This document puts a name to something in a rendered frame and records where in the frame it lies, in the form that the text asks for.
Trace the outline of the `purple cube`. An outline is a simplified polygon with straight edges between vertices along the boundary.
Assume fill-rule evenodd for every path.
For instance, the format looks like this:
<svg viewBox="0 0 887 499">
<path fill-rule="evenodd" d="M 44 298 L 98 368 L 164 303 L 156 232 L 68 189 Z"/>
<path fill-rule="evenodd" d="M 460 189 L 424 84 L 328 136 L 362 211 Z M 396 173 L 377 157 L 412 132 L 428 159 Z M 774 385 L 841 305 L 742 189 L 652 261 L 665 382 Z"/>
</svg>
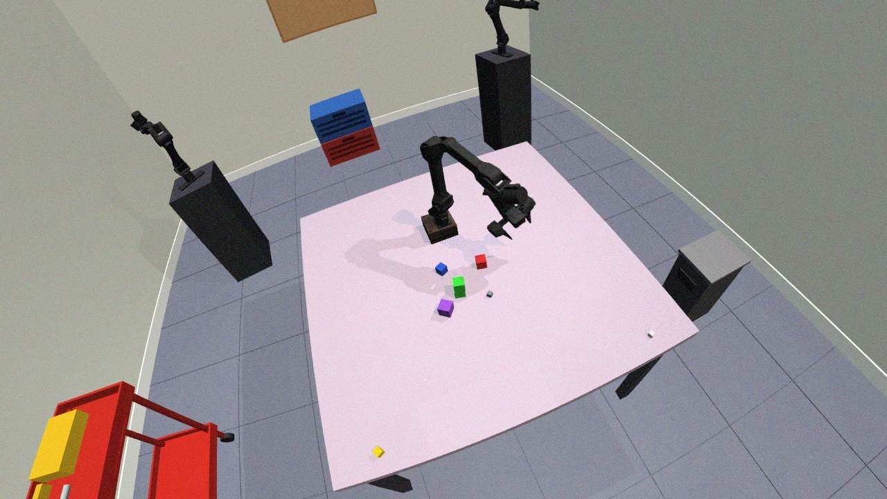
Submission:
<svg viewBox="0 0 887 499">
<path fill-rule="evenodd" d="M 448 301 L 445 299 L 441 299 L 439 302 L 439 306 L 437 307 L 438 313 L 444 317 L 452 317 L 452 313 L 455 306 L 452 301 Z"/>
</svg>

